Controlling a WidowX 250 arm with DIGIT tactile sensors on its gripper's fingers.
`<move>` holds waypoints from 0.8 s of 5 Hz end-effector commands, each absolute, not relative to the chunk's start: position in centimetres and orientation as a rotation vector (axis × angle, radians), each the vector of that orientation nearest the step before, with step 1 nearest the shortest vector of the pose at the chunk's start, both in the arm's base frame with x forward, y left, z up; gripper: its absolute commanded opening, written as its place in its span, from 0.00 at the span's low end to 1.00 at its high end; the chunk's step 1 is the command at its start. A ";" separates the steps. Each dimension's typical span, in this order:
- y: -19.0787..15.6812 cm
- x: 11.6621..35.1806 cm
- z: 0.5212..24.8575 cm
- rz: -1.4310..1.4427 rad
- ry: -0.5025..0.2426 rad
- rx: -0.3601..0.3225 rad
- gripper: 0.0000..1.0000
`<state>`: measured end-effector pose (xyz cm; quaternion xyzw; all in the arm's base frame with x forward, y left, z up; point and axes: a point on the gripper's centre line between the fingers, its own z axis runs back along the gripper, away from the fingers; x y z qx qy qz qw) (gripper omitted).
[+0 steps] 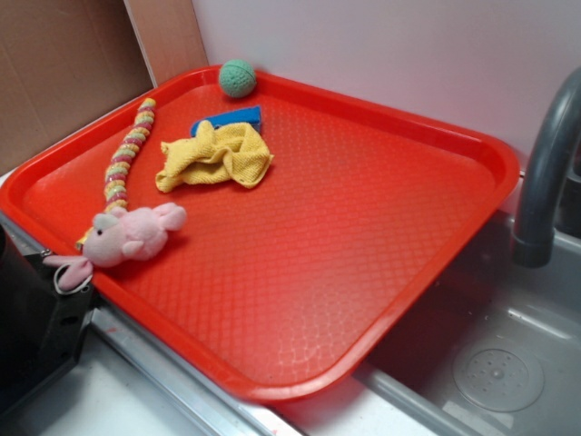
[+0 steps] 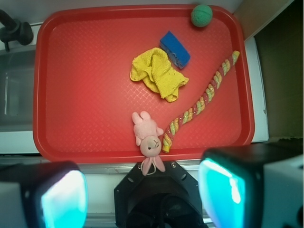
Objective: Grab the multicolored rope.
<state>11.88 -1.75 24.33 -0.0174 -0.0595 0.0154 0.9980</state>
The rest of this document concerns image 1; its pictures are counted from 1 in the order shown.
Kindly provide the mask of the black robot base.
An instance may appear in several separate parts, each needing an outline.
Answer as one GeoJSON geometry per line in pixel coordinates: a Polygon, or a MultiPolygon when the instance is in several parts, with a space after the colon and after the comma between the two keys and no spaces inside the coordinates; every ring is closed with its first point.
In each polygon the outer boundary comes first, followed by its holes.
{"type": "Polygon", "coordinates": [[[1,231],[1,416],[67,374],[79,361],[93,286],[62,295],[55,268],[23,255],[1,231]]]}

